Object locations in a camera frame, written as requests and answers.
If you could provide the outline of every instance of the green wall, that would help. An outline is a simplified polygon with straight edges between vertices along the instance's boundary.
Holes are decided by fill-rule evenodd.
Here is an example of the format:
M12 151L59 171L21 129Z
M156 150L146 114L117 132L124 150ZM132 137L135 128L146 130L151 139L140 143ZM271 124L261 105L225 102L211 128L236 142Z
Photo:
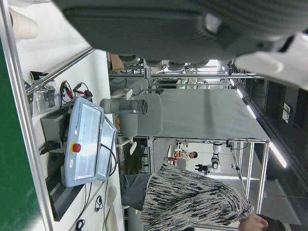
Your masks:
M0 231L34 230L42 217L0 48Z

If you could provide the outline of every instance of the gray backdrop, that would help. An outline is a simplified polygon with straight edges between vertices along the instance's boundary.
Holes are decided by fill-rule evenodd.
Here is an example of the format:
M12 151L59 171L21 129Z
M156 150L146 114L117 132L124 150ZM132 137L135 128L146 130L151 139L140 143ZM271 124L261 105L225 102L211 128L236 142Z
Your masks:
M160 96L163 130L156 137L270 140L236 90L167 89Z

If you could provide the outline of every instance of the white table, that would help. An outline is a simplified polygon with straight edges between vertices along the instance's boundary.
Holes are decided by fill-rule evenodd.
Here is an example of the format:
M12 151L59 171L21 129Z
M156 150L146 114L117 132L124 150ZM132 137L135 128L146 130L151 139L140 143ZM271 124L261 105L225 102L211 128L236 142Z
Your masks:
M65 60L73 54L77 54L89 46L79 33L64 20L61 13L52 3L35 4L26 8L14 7L14 10L32 18L40 27L40 34L37 38L16 42L21 73L25 81L30 82L29 71L49 72L55 70L57 66L64 64ZM63 80L67 80L72 88L79 82L85 82L93 93L93 102L96 104L99 104L103 98L110 98L106 53L104 51L95 51L58 76L55 81L58 88ZM34 141L38 149L45 142L40 124L40 118L45 114L33 115L33 124L29 126L33 129ZM39 168L38 172L42 174L42 178L46 178L48 154L40 156L37 162L36 167ZM85 220L85 225L82 228L83 231L102 230L104 221L103 209L96 213L94 211L94 205L98 195L102 196L104 202L105 192L108 195L109 188L112 186L116 188L117 195L111 205L106 201L104 210L106 216L111 207L111 211L114 209L114 213L109 215L111 223L105 224L105 227L111 227L113 231L116 231L115 227L120 231L124 230L117 170L109 178L107 190L106 185L106 183L98 180L93 182L88 206L80 218ZM44 187L44 185L36 185L36 188L38 187ZM89 193L89 188L90 184L87 184L87 194ZM52 219L51 224L45 225L46 230L74 230L74 222L84 205L84 196L85 190L82 189L61 221L56 222ZM42 210L40 198L39 196L38 200ZM49 213L51 212L50 204L47 203L45 205L45 210L49 211Z

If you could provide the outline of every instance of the hair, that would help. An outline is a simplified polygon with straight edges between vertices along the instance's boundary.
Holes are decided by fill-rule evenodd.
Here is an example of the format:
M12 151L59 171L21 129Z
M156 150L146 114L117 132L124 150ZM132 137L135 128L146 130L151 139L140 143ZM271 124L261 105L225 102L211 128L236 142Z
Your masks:
M268 226L264 229L265 231L286 231L285 226L282 224L280 220L275 220L273 218L269 218L267 216L258 214L259 217L262 217L264 220L268 222Z

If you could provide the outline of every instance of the touchscreen display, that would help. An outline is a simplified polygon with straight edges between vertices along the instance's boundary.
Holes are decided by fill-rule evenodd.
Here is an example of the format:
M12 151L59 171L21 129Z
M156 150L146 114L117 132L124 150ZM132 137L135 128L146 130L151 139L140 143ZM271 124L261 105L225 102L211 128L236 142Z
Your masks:
M101 112L83 104L80 116L78 143L81 150L76 153L75 180L95 175Z

